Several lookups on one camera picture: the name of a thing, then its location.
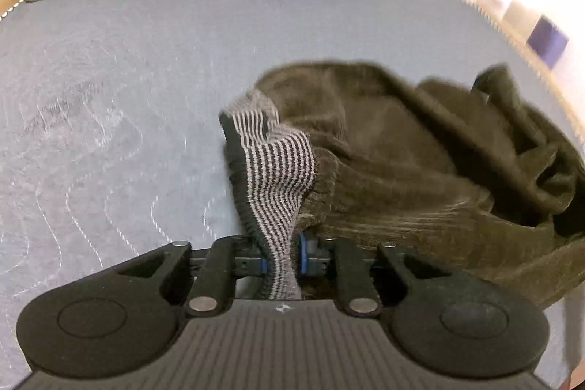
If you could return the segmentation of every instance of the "purple object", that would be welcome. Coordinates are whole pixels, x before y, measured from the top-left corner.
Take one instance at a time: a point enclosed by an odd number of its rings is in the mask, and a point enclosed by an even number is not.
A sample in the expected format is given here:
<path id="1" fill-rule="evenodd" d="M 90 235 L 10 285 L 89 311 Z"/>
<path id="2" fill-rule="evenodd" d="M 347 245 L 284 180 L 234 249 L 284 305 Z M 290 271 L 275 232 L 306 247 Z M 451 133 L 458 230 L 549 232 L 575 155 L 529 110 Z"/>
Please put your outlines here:
<path id="1" fill-rule="evenodd" d="M 569 39 L 555 24 L 546 17 L 541 17 L 530 34 L 527 43 L 542 61 L 548 65 L 548 68 L 552 69 L 561 58 Z"/>

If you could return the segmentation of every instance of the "metal screw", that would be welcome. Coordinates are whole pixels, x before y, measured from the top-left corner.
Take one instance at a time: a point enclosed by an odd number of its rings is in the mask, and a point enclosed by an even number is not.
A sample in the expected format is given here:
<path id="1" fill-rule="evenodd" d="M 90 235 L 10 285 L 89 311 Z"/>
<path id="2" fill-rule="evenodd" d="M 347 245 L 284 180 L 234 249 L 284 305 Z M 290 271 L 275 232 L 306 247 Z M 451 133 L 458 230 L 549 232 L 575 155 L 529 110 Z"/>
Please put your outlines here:
<path id="1" fill-rule="evenodd" d="M 189 301 L 189 307 L 194 311 L 209 312 L 218 307 L 218 302 L 210 296 L 197 296 Z"/>
<path id="2" fill-rule="evenodd" d="M 370 298 L 356 298 L 349 302 L 349 308 L 359 314 L 369 314 L 378 309 L 378 303 Z"/>

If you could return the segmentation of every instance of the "striped sock cuff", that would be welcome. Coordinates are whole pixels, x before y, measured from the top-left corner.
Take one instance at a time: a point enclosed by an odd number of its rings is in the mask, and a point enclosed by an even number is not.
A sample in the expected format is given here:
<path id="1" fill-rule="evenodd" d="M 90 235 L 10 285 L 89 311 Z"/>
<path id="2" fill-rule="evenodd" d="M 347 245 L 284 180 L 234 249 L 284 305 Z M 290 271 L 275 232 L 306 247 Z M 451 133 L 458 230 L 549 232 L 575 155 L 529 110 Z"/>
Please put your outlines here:
<path id="1" fill-rule="evenodd" d="M 291 237 L 303 196 L 315 180 L 311 144 L 302 131 L 279 122 L 276 107 L 258 90 L 224 109 L 219 121 L 236 209 L 268 259 L 261 297 L 299 299 Z"/>

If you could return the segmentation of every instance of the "gray mattress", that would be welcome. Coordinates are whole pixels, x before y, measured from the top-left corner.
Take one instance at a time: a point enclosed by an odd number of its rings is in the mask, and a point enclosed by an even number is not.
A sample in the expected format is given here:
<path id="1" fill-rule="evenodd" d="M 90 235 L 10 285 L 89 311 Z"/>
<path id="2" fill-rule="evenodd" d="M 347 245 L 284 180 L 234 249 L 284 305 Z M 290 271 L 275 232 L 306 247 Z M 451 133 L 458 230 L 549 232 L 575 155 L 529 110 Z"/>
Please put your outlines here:
<path id="1" fill-rule="evenodd" d="M 321 59 L 467 85 L 508 62 L 577 144 L 536 74 L 458 0 L 20 5 L 0 23 L 0 388 L 28 372 L 14 329 L 38 294 L 169 240 L 208 247 L 239 232 L 218 112 L 266 69 Z M 580 292 L 548 310 L 538 373 L 555 387 L 581 358 L 581 334 L 565 338 Z"/>

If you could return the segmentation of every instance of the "dark brown fabric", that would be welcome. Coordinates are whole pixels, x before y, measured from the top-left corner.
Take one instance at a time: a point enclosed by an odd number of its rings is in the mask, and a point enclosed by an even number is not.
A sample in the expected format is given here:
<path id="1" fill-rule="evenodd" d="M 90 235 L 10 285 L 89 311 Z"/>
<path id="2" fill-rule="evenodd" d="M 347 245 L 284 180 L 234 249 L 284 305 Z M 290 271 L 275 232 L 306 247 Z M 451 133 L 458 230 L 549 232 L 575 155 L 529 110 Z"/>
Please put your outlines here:
<path id="1" fill-rule="evenodd" d="M 257 87 L 317 160 L 297 232 L 416 247 L 541 306 L 585 279 L 583 163 L 506 67 L 471 91 L 365 64 L 292 65 Z"/>

